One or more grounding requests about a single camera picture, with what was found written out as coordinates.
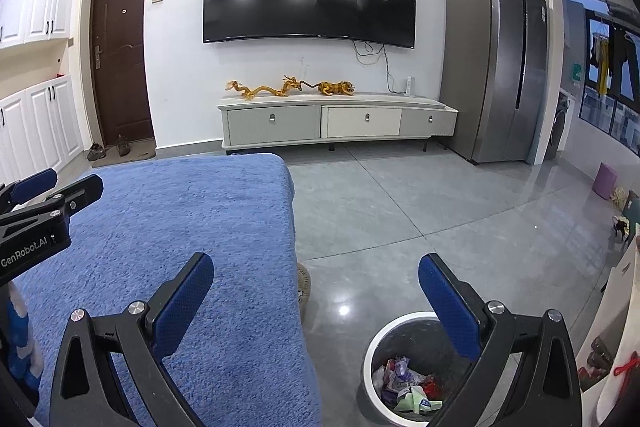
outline bed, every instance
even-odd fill
[[[36,419],[49,424],[69,313],[120,312],[203,251],[213,259],[214,282],[178,351],[164,359],[176,385],[207,426],[319,426],[318,385],[298,312],[294,189],[284,162],[271,154],[200,156],[95,172],[104,194],[73,217],[71,247],[16,281],[45,353]],[[114,361],[122,374],[124,361]],[[130,378],[122,380],[140,424],[153,425]]]

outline drawer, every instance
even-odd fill
[[[398,136],[401,116],[402,109],[395,107],[325,106],[322,137]]]
[[[400,136],[452,136],[457,116],[455,111],[403,109],[400,120]]]
[[[226,112],[231,145],[314,140],[320,137],[320,106],[291,105]]]

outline tv stand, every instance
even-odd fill
[[[227,96],[222,111],[227,151],[266,146],[451,136],[457,110],[420,96],[358,92]]]

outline stainless steel refrigerator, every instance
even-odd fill
[[[474,163],[526,160],[546,82],[544,0],[447,0],[440,101],[447,145]]]

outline door handle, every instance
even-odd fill
[[[95,69],[99,70],[100,69],[100,54],[102,53],[102,50],[100,49],[100,46],[96,46],[95,47]]]

